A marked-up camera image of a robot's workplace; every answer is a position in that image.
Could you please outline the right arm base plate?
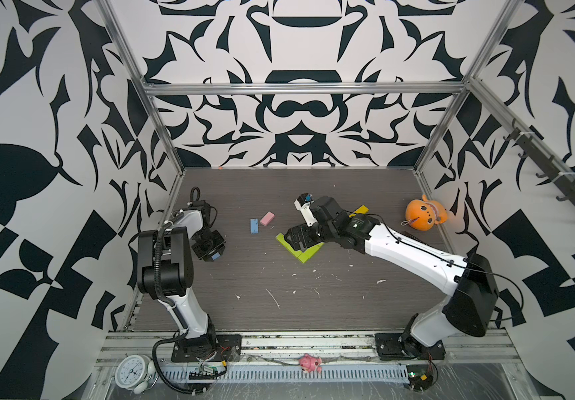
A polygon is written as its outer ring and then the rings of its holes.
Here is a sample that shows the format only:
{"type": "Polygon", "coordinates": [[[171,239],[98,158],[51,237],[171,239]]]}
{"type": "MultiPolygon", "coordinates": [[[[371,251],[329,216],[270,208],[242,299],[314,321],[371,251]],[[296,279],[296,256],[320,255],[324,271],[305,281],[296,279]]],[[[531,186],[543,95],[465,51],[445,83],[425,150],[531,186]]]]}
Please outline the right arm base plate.
{"type": "Polygon", "coordinates": [[[446,355],[442,341],[426,347],[407,333],[376,333],[374,339],[381,361],[444,360],[446,355]]]}

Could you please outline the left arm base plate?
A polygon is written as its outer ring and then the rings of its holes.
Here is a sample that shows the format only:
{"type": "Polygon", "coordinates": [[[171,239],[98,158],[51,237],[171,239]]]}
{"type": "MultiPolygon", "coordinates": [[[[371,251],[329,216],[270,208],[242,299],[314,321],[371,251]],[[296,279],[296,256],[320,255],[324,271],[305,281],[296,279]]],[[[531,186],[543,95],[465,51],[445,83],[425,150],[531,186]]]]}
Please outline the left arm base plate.
{"type": "Polygon", "coordinates": [[[226,361],[239,356],[243,337],[239,334],[205,334],[199,338],[179,339],[174,343],[173,363],[226,361]]]}

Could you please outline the light blue block top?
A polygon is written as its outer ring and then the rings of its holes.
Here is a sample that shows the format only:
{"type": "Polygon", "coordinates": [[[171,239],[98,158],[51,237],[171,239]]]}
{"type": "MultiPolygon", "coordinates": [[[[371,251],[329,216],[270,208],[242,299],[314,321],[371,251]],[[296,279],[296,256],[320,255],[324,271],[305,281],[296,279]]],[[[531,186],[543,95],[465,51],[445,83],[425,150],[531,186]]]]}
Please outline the light blue block top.
{"type": "Polygon", "coordinates": [[[259,220],[257,218],[253,218],[250,220],[250,232],[252,234],[259,233],[259,220]]]}

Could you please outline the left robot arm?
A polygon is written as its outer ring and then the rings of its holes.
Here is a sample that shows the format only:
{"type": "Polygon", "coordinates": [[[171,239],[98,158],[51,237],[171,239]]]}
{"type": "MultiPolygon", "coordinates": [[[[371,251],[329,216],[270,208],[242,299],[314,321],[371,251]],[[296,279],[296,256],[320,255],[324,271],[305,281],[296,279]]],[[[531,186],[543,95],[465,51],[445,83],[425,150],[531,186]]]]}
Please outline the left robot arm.
{"type": "Polygon", "coordinates": [[[186,208],[173,212],[158,229],[142,232],[138,237],[138,290],[161,304],[179,331],[154,344],[152,367],[163,383],[177,393],[194,395],[197,391],[179,387],[164,376],[158,347],[175,344],[198,361],[208,360],[218,351],[214,323],[193,290],[194,258],[213,262],[224,255],[226,240],[214,228],[217,216],[217,208],[201,198],[200,188],[193,187],[186,208]]]}

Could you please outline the yellow block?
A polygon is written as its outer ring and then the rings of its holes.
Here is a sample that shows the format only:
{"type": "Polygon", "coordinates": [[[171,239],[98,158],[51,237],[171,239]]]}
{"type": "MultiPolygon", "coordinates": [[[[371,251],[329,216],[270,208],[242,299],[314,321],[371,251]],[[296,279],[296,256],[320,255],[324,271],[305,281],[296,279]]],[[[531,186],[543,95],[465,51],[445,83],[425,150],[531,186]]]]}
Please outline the yellow block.
{"type": "Polygon", "coordinates": [[[361,207],[357,208],[352,214],[356,215],[356,214],[367,214],[369,213],[369,208],[362,205],[361,207]]]}

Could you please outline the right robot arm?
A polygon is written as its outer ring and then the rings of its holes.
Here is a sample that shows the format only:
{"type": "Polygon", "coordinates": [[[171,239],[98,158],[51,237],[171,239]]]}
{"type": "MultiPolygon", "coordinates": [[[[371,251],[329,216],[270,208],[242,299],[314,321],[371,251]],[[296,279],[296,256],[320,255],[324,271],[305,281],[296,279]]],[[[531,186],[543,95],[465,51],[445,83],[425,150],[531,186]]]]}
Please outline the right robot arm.
{"type": "Polygon", "coordinates": [[[303,193],[294,206],[304,222],[284,235],[293,250],[336,243],[403,268],[444,294],[444,300],[414,316],[405,328],[400,341],[407,351],[432,348],[456,333],[474,338],[486,335],[500,297],[499,276],[486,258],[430,247],[389,228],[381,216],[347,211],[328,196],[313,198],[303,193]]]}

